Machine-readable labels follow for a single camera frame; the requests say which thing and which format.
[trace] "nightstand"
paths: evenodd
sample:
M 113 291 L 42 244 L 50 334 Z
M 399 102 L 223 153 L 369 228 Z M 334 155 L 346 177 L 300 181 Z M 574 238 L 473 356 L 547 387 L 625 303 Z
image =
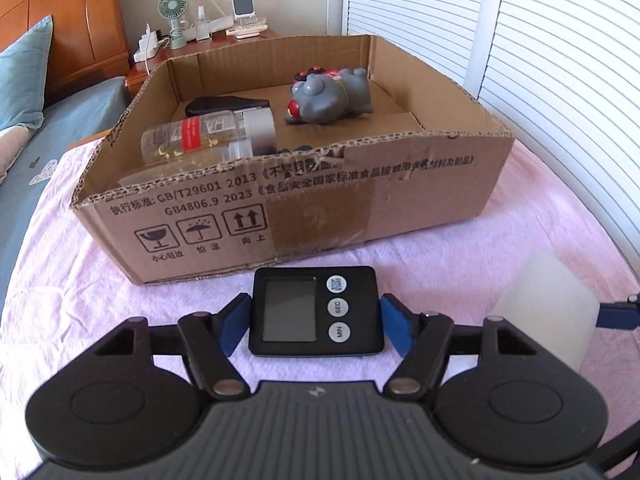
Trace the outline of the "nightstand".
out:
M 256 36 L 255 38 L 245 38 L 244 40 L 236 40 L 235 37 L 227 36 L 224 31 L 221 31 L 213 34 L 210 40 L 190 41 L 189 43 L 187 43 L 187 46 L 176 48 L 175 50 L 171 50 L 166 46 L 160 52 L 158 52 L 155 57 L 147 59 L 146 62 L 149 66 L 149 72 L 151 72 L 156 66 L 167 59 L 171 59 L 172 57 L 186 56 L 187 54 L 197 54 L 198 52 L 206 52 L 207 50 L 213 50 L 216 48 L 221 48 L 223 46 L 229 46 L 238 43 L 249 43 L 251 41 L 269 40 L 271 38 L 277 37 L 278 35 L 270 28 L 265 30 L 260 36 Z M 143 61 L 140 63 L 136 63 L 127 74 L 126 80 L 126 85 L 132 98 L 135 97 L 135 95 L 138 93 L 140 87 L 142 86 L 142 83 L 145 82 L 145 79 L 145 62 Z

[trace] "blue pillow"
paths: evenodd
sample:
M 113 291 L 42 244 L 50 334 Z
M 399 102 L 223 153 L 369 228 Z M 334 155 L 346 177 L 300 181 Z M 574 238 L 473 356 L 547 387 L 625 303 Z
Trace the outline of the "blue pillow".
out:
M 47 16 L 0 52 L 0 130 L 18 124 L 36 130 L 42 125 L 52 35 L 53 21 Z

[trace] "wine glass icon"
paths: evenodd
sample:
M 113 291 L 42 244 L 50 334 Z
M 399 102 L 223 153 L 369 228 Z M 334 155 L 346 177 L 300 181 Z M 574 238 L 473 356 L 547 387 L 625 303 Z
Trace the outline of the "wine glass icon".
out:
M 169 245 L 162 245 L 160 240 L 162 240 L 166 236 L 166 229 L 156 229 L 154 231 L 148 231 L 146 233 L 140 233 L 145 240 L 149 240 L 150 242 L 157 242 L 158 244 L 153 247 L 154 249 L 162 249 L 163 247 L 168 247 Z

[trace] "red label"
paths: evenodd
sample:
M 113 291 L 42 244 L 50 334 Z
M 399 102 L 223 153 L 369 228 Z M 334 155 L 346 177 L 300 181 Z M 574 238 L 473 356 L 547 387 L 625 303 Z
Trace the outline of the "red label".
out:
M 202 145 L 200 139 L 200 116 L 185 119 L 180 126 L 180 138 L 182 139 L 182 149 L 185 152 L 196 150 Z

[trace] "black timer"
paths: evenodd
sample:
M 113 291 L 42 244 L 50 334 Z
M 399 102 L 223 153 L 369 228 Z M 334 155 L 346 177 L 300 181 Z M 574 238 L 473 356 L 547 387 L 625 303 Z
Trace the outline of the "black timer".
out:
M 249 350 L 258 356 L 377 354 L 385 339 L 371 267 L 255 271 Z

